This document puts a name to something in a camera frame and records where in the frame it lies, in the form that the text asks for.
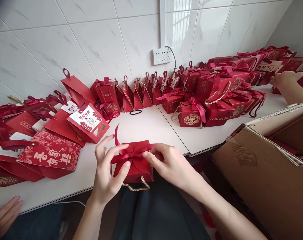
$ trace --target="cardboard box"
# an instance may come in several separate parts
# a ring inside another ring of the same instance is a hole
[[[242,124],[213,160],[274,240],[303,240],[303,103]]]

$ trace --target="person's hand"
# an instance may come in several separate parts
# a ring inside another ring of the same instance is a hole
[[[130,162],[127,161],[122,165],[117,177],[114,178],[111,175],[111,159],[119,150],[126,149],[129,146],[128,144],[115,146],[105,154],[105,145],[114,137],[115,135],[105,137],[96,146],[95,150],[97,169],[91,199],[103,205],[107,204],[118,193],[130,168]]]
[[[295,73],[293,71],[285,71],[282,73],[276,73],[270,79],[270,84],[279,88],[281,86],[286,86],[292,82],[297,82],[303,76],[303,72]]]
[[[176,147],[156,143],[150,152],[144,152],[142,156],[164,179],[187,193],[199,179],[200,175]]]
[[[19,196],[12,198],[0,209],[0,238],[5,235],[20,213],[23,201],[19,201],[19,198]]]

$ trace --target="red ribbon handle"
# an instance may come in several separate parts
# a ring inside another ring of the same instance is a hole
[[[64,68],[62,70],[62,72],[64,73],[64,75],[66,76],[66,78],[70,80],[70,73],[69,73],[69,71],[66,68]]]

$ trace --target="electrical outlet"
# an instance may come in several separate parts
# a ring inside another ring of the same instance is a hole
[[[152,50],[154,65],[172,62],[173,55],[168,47]]]

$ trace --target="printed label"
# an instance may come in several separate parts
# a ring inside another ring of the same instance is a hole
[[[90,106],[88,106],[82,113],[77,111],[71,114],[70,117],[89,132],[92,132],[102,121],[99,115]]]
[[[69,114],[73,114],[73,113],[78,111],[79,107],[75,103],[73,103],[72,101],[68,101],[67,104],[68,104],[68,106],[63,105],[61,107],[61,109],[64,110],[65,112],[67,112]]]
[[[51,112],[51,111],[49,112],[49,114],[50,114],[51,116],[55,115],[55,113],[54,113],[54,112]],[[40,119],[38,122],[36,122],[36,123],[32,126],[32,128],[35,129],[36,131],[39,131],[39,130],[41,130],[41,129],[44,127],[44,125],[45,125],[48,121],[49,121],[48,119],[47,119],[46,121]]]
[[[9,139],[30,141],[32,137],[19,132],[15,132],[13,135],[11,135],[11,137],[9,137]],[[22,153],[23,150],[24,148],[16,150],[3,150],[2,147],[0,147],[0,155],[18,158],[18,156]]]

